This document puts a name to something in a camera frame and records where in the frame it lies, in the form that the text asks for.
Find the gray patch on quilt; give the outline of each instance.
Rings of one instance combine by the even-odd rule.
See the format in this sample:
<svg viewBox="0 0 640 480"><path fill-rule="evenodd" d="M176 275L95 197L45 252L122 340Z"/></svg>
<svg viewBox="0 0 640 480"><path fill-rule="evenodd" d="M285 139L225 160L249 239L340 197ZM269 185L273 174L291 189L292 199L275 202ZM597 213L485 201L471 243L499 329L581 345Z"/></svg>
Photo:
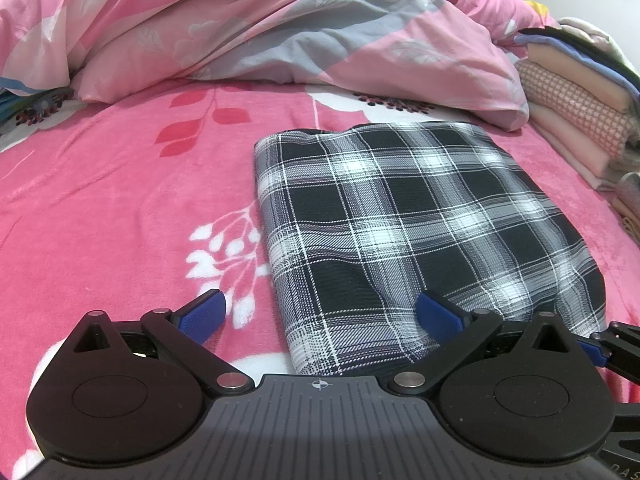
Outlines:
<svg viewBox="0 0 640 480"><path fill-rule="evenodd" d="M308 82L353 52L434 12L441 0L299 0L291 19L199 69L197 79Z"/></svg>

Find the pink comforter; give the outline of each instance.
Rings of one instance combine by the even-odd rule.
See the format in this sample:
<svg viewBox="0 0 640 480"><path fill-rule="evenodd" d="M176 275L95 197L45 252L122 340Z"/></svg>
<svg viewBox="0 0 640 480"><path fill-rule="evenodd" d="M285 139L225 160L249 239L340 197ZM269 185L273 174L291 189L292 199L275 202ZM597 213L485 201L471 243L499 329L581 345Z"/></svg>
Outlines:
<svg viewBox="0 0 640 480"><path fill-rule="evenodd" d="M38 459L24 418L30 386L88 310L133 319L218 286L230 310L206 346L256 378L290 372L253 145L289 128L414 118L424 117L312 86L175 80L90 105L0 153L0 471L18 478ZM488 130L587 241L606 279L609 319L640 324L640 251L606 200L530 126ZM621 381L612 386L640 401Z"/></svg>

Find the crumpled quilt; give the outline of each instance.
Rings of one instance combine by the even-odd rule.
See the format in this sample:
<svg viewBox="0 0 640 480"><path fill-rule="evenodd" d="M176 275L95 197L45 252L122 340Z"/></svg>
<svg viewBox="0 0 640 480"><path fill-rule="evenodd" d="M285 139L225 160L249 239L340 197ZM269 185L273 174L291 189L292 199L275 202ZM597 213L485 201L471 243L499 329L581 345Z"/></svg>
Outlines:
<svg viewBox="0 0 640 480"><path fill-rule="evenodd" d="M333 84L464 108L528 108L487 28L446 0L0 0L0 86L71 83L113 103L167 78Z"/></svg>

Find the yellow fabric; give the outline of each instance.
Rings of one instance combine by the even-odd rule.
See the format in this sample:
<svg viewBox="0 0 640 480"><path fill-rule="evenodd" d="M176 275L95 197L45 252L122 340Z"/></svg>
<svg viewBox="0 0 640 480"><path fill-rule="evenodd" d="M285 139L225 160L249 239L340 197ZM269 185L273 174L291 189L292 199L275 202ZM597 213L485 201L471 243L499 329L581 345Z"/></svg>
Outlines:
<svg viewBox="0 0 640 480"><path fill-rule="evenodd" d="M534 0L524 0L526 4L529 4L533 10L535 10L540 16L546 18L549 13L549 9L546 8L546 5L541 4L540 2L536 2Z"/></svg>

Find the gray gripper base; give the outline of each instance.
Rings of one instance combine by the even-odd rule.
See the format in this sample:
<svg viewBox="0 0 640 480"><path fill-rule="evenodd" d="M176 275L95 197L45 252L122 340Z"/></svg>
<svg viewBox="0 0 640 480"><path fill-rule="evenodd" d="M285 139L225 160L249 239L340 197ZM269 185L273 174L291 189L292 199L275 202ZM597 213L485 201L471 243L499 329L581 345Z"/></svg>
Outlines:
<svg viewBox="0 0 640 480"><path fill-rule="evenodd" d="M426 402L388 394L373 377L321 381L273 375L257 390L217 400L189 438L148 462L91 470L45 460L28 475L29 480L617 478L592 457L535 468L481 456L443 430Z"/></svg>

